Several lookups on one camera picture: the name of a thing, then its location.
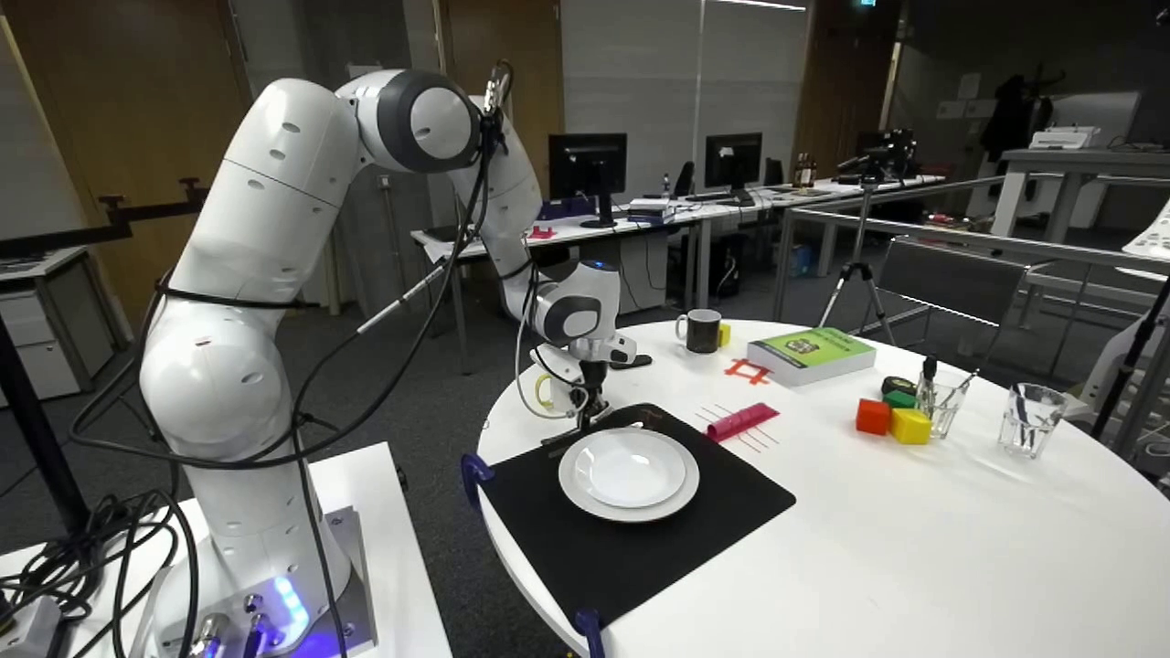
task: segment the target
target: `round white table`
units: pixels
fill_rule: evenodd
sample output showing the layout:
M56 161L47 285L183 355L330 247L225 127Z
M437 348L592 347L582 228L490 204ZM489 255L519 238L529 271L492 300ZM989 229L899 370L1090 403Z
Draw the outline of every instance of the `round white table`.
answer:
M606 398L649 402L696 427L702 407L765 402L779 444L723 445L797 503L646 603L601 638L608 658L649 656L1165 656L1170 501L1107 448L1061 423L1038 460L996 444L1007 392L976 379L950 436L924 446L858 432L858 399L922 356L881 343L873 369L786 389L727 376L748 342L801 328L729 321L731 343L688 352L672 322L622 333L654 357L612 371ZM950 370L945 364L941 370ZM532 390L537 369L521 377ZM488 464L572 427L496 400ZM586 653L549 590L480 493L500 558L541 617Z

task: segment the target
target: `tripod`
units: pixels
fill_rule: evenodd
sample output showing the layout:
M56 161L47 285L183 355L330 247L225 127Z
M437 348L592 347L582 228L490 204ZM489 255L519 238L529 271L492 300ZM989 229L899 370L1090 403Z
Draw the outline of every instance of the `tripod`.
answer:
M853 240L853 255L849 262L845 263L845 267L841 268L841 275L837 279L837 287L833 288L833 293L828 296L828 303L825 304L825 313L821 314L817 327L824 327L828 322L828 315L833 313L833 306L837 303L837 297L841 294L841 288L845 287L845 283L856 272L861 275L861 280L869 287L869 303L878 309L878 322L886 330L886 337L889 338L889 344L893 345L895 344L894 333L889 328L889 322L886 321L886 309L882 308L881 299L878 296L878 285L874 283L873 269L869 268L869 263L861 260L861 244L866 234L866 220L869 219L869 205L880 183L881 176L872 176L869 172L861 178L861 211L858 213L858 235Z

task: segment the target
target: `drawer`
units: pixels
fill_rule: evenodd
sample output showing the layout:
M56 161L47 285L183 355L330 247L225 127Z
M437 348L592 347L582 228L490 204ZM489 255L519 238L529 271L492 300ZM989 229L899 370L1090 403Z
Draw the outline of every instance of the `drawer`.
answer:
M0 317L18 348L56 340L41 300L32 290L0 297Z
M61 345L54 342L39 343L16 348L20 361L25 364L25 371L33 382L33 389L40 399L67 396L81 391L77 379L74 377L69 362L66 361ZM0 404L8 406L8 402L0 392Z

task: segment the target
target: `yellow block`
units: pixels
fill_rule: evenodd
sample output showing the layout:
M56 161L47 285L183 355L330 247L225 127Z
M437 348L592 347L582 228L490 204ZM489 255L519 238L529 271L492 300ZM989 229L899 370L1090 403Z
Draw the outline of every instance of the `yellow block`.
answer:
M917 409L895 409L889 433L900 444L923 445L930 440L930 419Z

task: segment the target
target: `green block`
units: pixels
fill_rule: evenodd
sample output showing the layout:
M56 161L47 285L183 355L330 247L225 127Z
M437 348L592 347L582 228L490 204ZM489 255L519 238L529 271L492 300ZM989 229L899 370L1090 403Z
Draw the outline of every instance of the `green block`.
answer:
M914 409L914 396L902 391L890 391L881 399L894 409Z

